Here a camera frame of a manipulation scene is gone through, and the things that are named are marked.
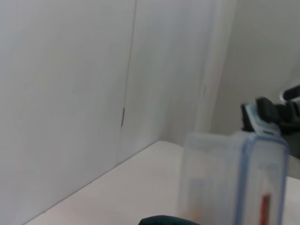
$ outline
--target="white table surface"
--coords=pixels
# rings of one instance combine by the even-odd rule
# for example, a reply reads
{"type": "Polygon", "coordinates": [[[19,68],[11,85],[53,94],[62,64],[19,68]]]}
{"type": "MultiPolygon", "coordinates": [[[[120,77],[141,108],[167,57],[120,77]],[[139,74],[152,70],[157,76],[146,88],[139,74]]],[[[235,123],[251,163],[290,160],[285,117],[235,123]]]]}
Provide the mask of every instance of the white table surface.
{"type": "MultiPolygon", "coordinates": [[[[159,141],[26,225],[137,225],[176,216],[182,148],[159,141]]],[[[300,180],[288,178],[284,225],[300,221],[300,180]]]]}

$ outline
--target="clear plastic food container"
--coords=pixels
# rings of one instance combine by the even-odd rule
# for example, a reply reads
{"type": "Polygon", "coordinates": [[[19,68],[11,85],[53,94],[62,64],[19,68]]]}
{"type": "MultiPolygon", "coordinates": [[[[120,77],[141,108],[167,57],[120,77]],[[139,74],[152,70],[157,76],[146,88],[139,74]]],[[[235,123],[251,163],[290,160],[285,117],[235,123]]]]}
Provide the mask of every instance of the clear plastic food container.
{"type": "Polygon", "coordinates": [[[201,225],[280,225],[288,156],[271,135],[188,134],[178,215],[201,225]]]}

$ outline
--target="plastic container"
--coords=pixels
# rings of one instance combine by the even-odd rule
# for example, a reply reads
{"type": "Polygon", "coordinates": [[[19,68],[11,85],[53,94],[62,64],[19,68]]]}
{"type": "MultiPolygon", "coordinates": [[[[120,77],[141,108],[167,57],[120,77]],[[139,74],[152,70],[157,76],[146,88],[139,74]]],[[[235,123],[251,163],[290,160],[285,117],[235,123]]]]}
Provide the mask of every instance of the plastic container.
{"type": "Polygon", "coordinates": [[[201,225],[280,225],[288,155],[271,135],[188,134],[178,215],[201,225]]]}

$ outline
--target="white panel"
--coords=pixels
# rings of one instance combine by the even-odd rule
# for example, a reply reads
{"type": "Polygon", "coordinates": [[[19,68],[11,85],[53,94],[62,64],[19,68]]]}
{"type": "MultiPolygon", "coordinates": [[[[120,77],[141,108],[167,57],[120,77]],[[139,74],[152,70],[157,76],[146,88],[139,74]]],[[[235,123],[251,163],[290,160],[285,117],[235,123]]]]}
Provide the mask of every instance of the white panel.
{"type": "Polygon", "coordinates": [[[194,129],[214,0],[138,0],[119,162],[194,129]]]}
{"type": "Polygon", "coordinates": [[[0,224],[116,165],[134,0],[0,3],[0,224]]]}

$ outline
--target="white countertop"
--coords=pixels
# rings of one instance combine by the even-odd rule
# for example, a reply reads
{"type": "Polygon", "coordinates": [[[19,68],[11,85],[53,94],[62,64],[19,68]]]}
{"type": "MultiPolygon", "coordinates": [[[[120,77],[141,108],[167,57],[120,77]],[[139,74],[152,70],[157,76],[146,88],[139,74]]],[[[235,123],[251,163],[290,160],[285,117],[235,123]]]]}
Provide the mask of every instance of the white countertop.
{"type": "MultiPolygon", "coordinates": [[[[182,148],[159,141],[26,225],[137,225],[176,216],[182,148]]],[[[288,178],[283,225],[300,221],[300,180],[288,178]]]]}

